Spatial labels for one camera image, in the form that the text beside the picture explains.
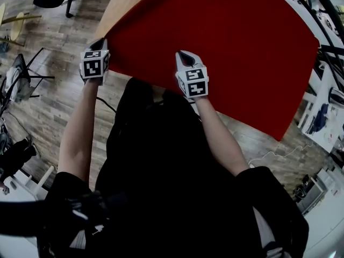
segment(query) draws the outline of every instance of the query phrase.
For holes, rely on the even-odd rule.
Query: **white desk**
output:
[[[322,76],[321,85],[317,93],[316,100],[313,103],[313,107],[310,111],[307,121],[302,128],[302,132],[307,137],[312,139],[329,153],[331,152],[338,136],[341,134],[344,123],[344,109],[337,109],[328,103],[328,93],[331,87],[338,89],[329,66],[325,64],[324,74]],[[317,116],[318,111],[321,109],[323,104],[329,104],[327,114],[332,114],[333,118],[328,119],[325,127],[323,127],[319,132],[308,134],[307,130],[312,124],[313,117]]]

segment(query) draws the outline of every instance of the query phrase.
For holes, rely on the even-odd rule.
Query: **white cube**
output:
[[[103,77],[109,70],[109,50],[83,52],[80,56],[80,71],[83,79]]]
[[[208,81],[206,67],[178,71],[178,84],[187,98],[208,95]]]

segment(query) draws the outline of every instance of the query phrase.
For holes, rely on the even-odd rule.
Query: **red cloth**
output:
[[[277,140],[319,46],[284,0],[142,0],[106,37],[111,70],[173,91],[175,52],[199,55],[215,109]]]

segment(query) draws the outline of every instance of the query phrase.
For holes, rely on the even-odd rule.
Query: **white cable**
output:
[[[305,148],[307,148],[307,147],[312,147],[312,146],[313,146],[313,143],[312,143],[312,145],[306,145],[305,147],[302,147],[301,145],[299,145],[299,146],[297,146],[293,151],[291,151],[289,154],[287,154],[287,155],[285,155],[285,156],[276,155],[273,151],[269,151],[269,152],[266,153],[263,157],[258,157],[258,158],[256,158],[256,159],[250,160],[250,161],[248,162],[248,165],[250,165],[251,162],[253,162],[253,161],[264,159],[264,158],[265,158],[267,155],[269,155],[270,153],[273,153],[274,156],[284,158],[284,157],[287,157],[287,156],[291,155],[291,154],[292,154],[294,151],[296,151],[299,147],[301,147],[301,151],[303,151]]]

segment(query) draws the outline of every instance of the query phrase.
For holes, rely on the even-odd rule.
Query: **forearm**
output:
[[[215,159],[234,176],[248,169],[241,148],[208,98],[195,98],[203,129]]]
[[[60,145],[58,172],[71,173],[86,182],[90,172],[98,86],[96,80],[86,82]]]

